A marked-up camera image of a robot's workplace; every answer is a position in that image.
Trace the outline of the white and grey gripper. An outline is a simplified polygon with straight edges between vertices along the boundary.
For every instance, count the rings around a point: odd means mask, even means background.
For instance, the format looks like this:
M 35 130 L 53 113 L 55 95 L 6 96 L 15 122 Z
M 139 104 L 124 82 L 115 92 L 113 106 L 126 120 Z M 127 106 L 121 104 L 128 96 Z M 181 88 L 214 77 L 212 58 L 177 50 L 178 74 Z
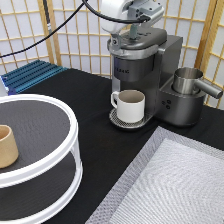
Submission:
M 155 0 L 102 0 L 101 13 L 113 19 L 128 20 L 132 24 L 133 20 L 146 19 L 147 26 L 150 27 L 159 21 L 164 13 L 163 6 Z M 137 26 L 132 24 L 129 31 L 129 38 L 137 38 Z M 121 40 L 119 34 L 111 35 L 112 48 L 119 50 Z

